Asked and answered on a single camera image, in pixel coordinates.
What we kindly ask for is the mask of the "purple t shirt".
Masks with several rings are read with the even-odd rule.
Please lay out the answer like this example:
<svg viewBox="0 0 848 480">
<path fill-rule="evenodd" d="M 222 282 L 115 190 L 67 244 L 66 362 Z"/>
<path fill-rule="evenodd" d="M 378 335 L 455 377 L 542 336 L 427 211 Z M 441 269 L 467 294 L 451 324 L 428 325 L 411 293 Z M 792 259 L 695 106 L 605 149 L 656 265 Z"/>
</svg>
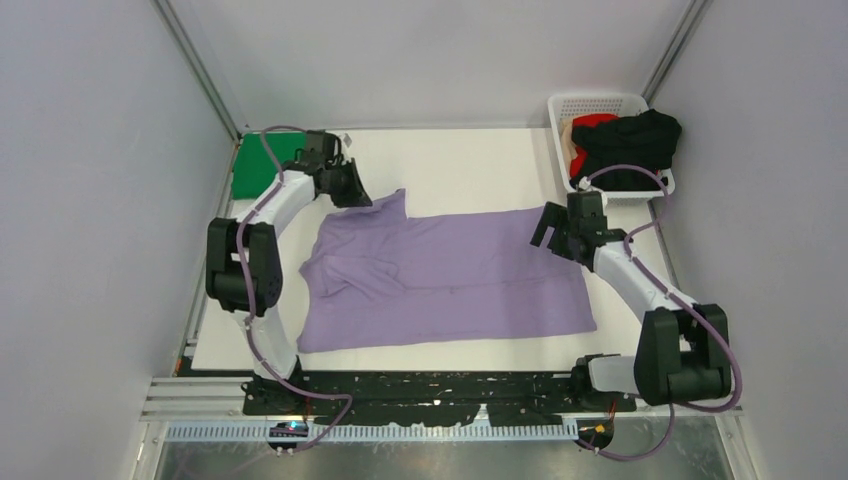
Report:
<svg viewBox="0 0 848 480">
<path fill-rule="evenodd" d="M 300 269 L 303 353 L 589 333 L 579 264 L 531 245 L 541 208 L 413 218 L 406 193 L 325 217 Z"/>
</svg>

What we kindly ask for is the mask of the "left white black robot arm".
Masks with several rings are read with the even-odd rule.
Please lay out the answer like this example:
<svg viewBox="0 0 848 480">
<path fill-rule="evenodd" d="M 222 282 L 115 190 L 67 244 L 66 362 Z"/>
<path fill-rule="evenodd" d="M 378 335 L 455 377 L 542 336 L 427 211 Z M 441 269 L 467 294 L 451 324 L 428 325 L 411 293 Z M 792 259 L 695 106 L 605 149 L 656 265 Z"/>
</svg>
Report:
<svg viewBox="0 0 848 480">
<path fill-rule="evenodd" d="M 277 303 L 284 287 L 278 240 L 287 226 L 318 197 L 339 209 L 369 207 L 347 142 L 326 130 L 300 130 L 302 146 L 281 161 L 269 142 L 272 134 L 290 133 L 275 125 L 260 131 L 259 141 L 276 169 L 270 185 L 235 218 L 213 219 L 207 229 L 205 290 L 240 324 L 257 376 L 274 380 L 268 400 L 280 412 L 298 412 L 307 398 L 305 385 L 290 377 L 299 358 L 287 338 Z"/>
</svg>

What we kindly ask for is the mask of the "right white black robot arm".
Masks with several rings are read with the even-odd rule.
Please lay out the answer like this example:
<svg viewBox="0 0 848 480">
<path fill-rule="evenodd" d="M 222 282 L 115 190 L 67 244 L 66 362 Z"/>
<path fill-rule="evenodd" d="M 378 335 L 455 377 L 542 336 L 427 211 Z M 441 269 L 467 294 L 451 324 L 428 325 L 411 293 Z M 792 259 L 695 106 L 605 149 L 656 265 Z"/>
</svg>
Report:
<svg viewBox="0 0 848 480">
<path fill-rule="evenodd" d="M 634 355 L 578 359 L 570 387 L 574 403 L 596 410 L 611 392 L 657 406 L 727 398 L 736 364 L 730 358 L 728 319 L 715 304 L 700 304 L 654 274 L 632 237 L 608 225 L 598 191 L 568 194 L 564 205 L 544 205 L 530 241 L 574 261 L 612 287 L 640 321 Z"/>
</svg>

